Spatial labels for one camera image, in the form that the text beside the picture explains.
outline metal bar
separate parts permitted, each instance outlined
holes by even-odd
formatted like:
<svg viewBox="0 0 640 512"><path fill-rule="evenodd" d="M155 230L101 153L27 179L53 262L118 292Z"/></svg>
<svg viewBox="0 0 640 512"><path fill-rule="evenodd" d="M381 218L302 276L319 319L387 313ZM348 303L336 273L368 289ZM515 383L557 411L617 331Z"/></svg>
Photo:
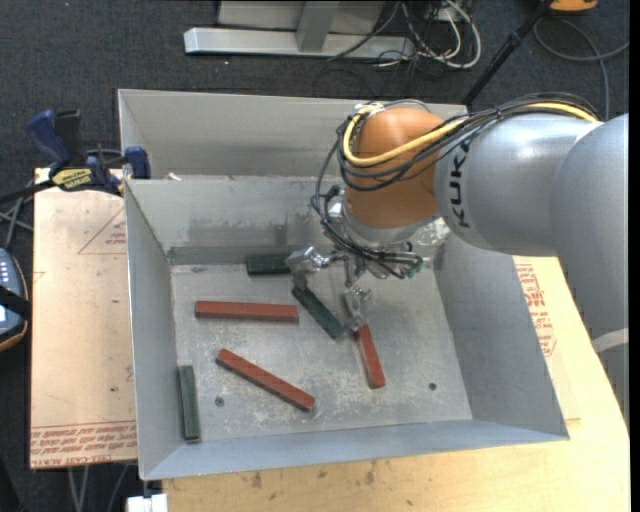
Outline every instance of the metal bar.
<svg viewBox="0 0 640 512"><path fill-rule="evenodd" d="M237 30L226 28L192 28L184 34L185 51L199 54L288 55L333 57L360 41L361 35L328 34L322 50L301 51L295 32ZM350 53L350 58L395 60L403 53L410 55L413 43L404 37L376 36Z"/></svg>
<svg viewBox="0 0 640 512"><path fill-rule="evenodd" d="M340 2L305 2L296 29L301 52L322 51Z"/></svg>

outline wooden block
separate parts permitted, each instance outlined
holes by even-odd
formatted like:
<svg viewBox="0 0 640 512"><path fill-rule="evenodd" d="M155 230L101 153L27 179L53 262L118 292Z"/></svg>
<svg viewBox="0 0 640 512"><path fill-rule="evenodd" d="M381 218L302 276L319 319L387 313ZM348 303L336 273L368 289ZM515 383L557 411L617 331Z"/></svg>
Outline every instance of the wooden block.
<svg viewBox="0 0 640 512"><path fill-rule="evenodd" d="M288 382L285 382L227 349L223 348L220 350L218 357L216 357L216 363L303 411L311 410L316 401L316 399L308 393L292 386Z"/></svg>
<svg viewBox="0 0 640 512"><path fill-rule="evenodd" d="M378 351L373 344L371 330L367 324L364 324L356 331L358 347L360 348L360 357L364 371L367 374L367 381L371 389L378 389L385 385L386 379L382 371L382 365L378 358Z"/></svg>
<svg viewBox="0 0 640 512"><path fill-rule="evenodd" d="M259 304L250 302L196 302L198 318L229 318L232 320L268 320L297 322L298 308L289 304Z"/></svg>

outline cardboard sheet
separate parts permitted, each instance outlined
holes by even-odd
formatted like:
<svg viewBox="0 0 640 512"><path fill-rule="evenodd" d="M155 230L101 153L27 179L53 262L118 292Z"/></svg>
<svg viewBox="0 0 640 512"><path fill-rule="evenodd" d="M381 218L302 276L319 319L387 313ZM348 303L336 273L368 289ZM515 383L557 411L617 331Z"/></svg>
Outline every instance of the cardboard sheet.
<svg viewBox="0 0 640 512"><path fill-rule="evenodd" d="M35 197L32 469L136 458L121 198Z"/></svg>

